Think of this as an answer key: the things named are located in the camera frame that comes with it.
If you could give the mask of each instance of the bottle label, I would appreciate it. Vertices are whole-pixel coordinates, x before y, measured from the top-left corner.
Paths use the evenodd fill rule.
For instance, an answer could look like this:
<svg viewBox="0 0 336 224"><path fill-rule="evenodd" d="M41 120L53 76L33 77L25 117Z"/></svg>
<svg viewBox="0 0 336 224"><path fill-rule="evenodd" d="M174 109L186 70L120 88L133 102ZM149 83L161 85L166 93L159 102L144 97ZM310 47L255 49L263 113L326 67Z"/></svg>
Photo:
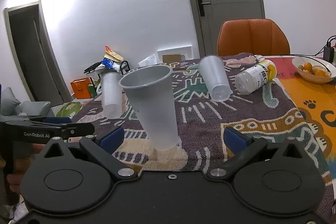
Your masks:
<svg viewBox="0 0 336 224"><path fill-rule="evenodd" d="M273 62L264 60L257 65L246 70L255 80L257 89L274 79L277 75L277 69Z"/></svg>

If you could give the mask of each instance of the gray sofa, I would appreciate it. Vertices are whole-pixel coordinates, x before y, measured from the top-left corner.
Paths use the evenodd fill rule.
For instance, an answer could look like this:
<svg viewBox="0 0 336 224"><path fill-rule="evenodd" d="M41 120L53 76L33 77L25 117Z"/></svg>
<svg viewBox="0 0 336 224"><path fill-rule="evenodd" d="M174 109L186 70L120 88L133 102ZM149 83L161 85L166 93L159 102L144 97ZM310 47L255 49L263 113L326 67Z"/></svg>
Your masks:
<svg viewBox="0 0 336 224"><path fill-rule="evenodd" d="M1 92L0 115L5 117L15 115L55 116L50 107L50 102L25 101L21 103L15 98L10 87L3 89Z"/></svg>

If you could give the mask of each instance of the plastic cup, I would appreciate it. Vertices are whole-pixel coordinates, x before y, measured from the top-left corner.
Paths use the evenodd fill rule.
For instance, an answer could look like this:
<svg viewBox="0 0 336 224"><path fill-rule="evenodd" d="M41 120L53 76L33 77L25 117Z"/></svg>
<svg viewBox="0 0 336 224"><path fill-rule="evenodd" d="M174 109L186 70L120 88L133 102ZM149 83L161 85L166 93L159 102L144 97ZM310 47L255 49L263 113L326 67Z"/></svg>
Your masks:
<svg viewBox="0 0 336 224"><path fill-rule="evenodd" d="M107 73L101 78L103 114L108 119L119 118L122 113L122 88L118 85L120 78L115 72Z"/></svg>
<svg viewBox="0 0 336 224"><path fill-rule="evenodd" d="M219 56L208 55L203 57L198 64L198 70L212 100L223 102L229 99L232 90L226 76L223 60Z"/></svg>
<svg viewBox="0 0 336 224"><path fill-rule="evenodd" d="M155 149L165 151L179 141L172 68L153 65L126 74L119 85Z"/></svg>

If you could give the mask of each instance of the plastic bottle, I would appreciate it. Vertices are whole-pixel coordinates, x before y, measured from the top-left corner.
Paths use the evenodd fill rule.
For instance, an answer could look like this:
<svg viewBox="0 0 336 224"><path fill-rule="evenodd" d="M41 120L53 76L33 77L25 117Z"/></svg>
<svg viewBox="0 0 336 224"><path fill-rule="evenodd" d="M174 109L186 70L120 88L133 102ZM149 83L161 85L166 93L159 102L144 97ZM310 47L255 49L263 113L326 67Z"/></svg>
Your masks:
<svg viewBox="0 0 336 224"><path fill-rule="evenodd" d="M235 78L235 85L240 94L249 95L276 76L275 64L270 60L264 60L239 73Z"/></svg>

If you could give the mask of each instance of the table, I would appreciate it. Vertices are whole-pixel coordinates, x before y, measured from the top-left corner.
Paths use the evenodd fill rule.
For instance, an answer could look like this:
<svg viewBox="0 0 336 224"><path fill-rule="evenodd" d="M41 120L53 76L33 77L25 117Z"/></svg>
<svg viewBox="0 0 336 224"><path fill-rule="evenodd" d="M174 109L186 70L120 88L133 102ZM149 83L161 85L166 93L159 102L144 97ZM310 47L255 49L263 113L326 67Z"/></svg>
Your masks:
<svg viewBox="0 0 336 224"><path fill-rule="evenodd" d="M324 85L303 79L292 65L293 57L265 57L275 63L278 79L313 131L336 179L336 80Z"/></svg>
<svg viewBox="0 0 336 224"><path fill-rule="evenodd" d="M172 86L179 143L164 152L151 146L125 94L122 97L120 118L109 120L104 117L100 96L84 106L73 121L92 122L98 135L108 133L113 126L122 126L125 129L125 140L113 156L137 171L207 172L232 156L223 141L223 132L227 126L249 137L263 136L270 142L283 142L287 137L296 137L324 178L326 192L318 212L328 219L334 200L328 165L304 116L283 86L271 82L247 96L239 94L235 89L236 75L256 62L255 56L249 53L224 58L233 94L221 103L211 100L198 72L199 59L169 64L173 68Z"/></svg>

